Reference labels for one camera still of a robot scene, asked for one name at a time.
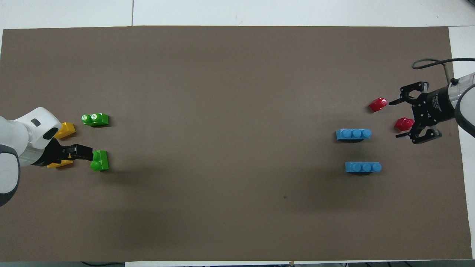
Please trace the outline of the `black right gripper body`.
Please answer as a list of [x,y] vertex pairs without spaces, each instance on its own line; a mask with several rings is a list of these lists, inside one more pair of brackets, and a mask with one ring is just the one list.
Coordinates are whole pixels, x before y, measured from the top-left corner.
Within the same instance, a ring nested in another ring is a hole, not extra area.
[[418,130],[455,118],[448,87],[421,93],[412,104],[412,112],[415,122],[411,129]]

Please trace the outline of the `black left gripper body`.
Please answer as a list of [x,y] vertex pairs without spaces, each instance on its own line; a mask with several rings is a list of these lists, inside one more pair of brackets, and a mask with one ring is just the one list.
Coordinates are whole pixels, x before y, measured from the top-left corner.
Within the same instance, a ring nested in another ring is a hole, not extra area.
[[60,164],[62,161],[72,161],[73,159],[70,154],[75,147],[75,144],[70,146],[61,145],[56,138],[52,138],[40,157],[40,166],[48,166],[52,163]]

